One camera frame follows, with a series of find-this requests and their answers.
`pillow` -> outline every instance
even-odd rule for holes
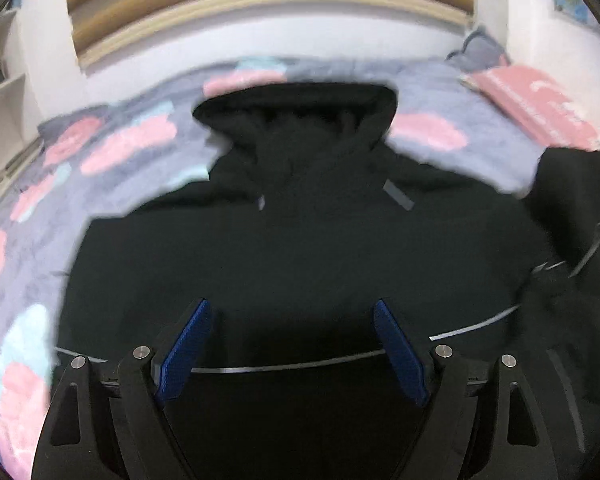
[[[467,73],[511,64],[504,47],[484,27],[478,27],[469,34],[462,49],[446,56],[446,62]]]
[[[549,75],[525,65],[463,76],[543,146],[600,150],[600,134]]]

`bedsheet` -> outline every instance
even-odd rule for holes
[[[244,59],[43,123],[44,150],[0,202],[0,460],[7,471],[16,480],[30,477],[64,284],[90,219],[125,215],[207,179],[229,148],[193,120],[199,102],[267,82],[383,83],[398,91],[385,136],[394,150],[524,193],[543,148],[464,88],[460,74],[442,60]]]

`pink pillowcase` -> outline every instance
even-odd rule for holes
[[[493,68],[464,81],[485,94],[543,146],[600,149],[600,134],[577,112],[560,85],[525,65]]]

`silver bolt head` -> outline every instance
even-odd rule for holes
[[[74,359],[71,361],[71,368],[75,368],[76,370],[78,368],[82,368],[85,362],[87,362],[87,359],[85,359],[81,355],[78,355],[78,357],[74,357]]]
[[[504,364],[507,368],[513,368],[518,362],[516,361],[516,358],[513,357],[513,355],[509,355],[509,354],[504,354],[500,360],[502,361],[502,364]]]
[[[151,350],[149,350],[148,346],[142,345],[142,346],[139,346],[139,347],[137,347],[137,348],[134,349],[134,357],[136,359],[144,359],[150,353],[151,353]]]
[[[452,350],[451,346],[448,346],[448,345],[436,346],[436,354],[438,354],[440,357],[443,357],[443,358],[451,357],[453,355],[453,353],[454,353],[454,351]]]

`white wall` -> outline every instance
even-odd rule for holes
[[[18,18],[27,76],[43,119],[87,105],[66,0],[22,0]]]
[[[554,11],[553,0],[508,0],[507,51],[544,70],[600,131],[600,35]]]
[[[160,81],[241,56],[424,58],[446,56],[463,31],[368,7],[278,6],[192,22],[130,46],[83,74],[66,0],[22,0],[29,82],[43,119],[132,97]]]
[[[323,5],[251,9],[191,23],[116,54],[90,70],[93,102],[131,97],[191,68],[241,56],[419,59],[446,56],[462,30],[396,12]]]

